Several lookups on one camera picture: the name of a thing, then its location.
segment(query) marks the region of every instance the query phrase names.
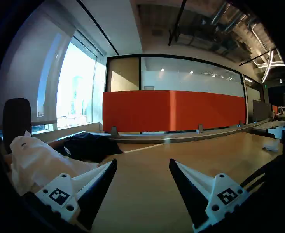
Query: orange partition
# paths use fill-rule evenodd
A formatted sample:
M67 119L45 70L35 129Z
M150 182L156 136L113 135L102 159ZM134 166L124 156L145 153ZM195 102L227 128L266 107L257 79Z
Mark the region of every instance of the orange partition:
M245 124L243 97L191 91L140 90L103 94L103 130L179 131Z
M275 112L275 114L277 114L277 106L272 105L272 110Z

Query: light wood tabletop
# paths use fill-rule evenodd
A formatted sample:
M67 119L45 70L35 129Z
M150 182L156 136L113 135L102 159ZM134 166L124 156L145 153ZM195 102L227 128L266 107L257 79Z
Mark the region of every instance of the light wood tabletop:
M280 151L263 150L275 139L236 133L201 141L152 145L112 155L117 172L93 223L92 232L192 232L192 221L168 168L169 159L209 176L220 172L241 183Z

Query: metal bracket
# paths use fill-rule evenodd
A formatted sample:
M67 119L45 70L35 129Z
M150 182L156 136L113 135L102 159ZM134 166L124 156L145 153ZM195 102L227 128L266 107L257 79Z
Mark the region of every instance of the metal bracket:
M198 125L198 129L196 130L197 133L203 132L203 125Z
M118 136L119 132L117 131L116 126L112 126L111 128L111 136Z

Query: window sill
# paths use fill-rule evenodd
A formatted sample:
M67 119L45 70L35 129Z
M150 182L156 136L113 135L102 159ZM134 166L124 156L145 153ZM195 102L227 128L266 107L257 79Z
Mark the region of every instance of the window sill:
M63 127L59 127L59 128L57 127L57 129L55 129L55 130L69 129L69 128L73 128L73 127L90 125L90 124L94 124L94 123L97 123L97 122L86 122L86 123L82 123L82 124L78 124L78 125L63 126Z

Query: chair backrest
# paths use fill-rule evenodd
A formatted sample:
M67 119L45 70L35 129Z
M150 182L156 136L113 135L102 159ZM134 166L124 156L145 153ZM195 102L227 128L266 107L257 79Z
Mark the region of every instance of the chair backrest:
M17 136L32 133L31 106L27 99L15 98L6 101L3 110L3 140L8 153L12 153L9 145Z

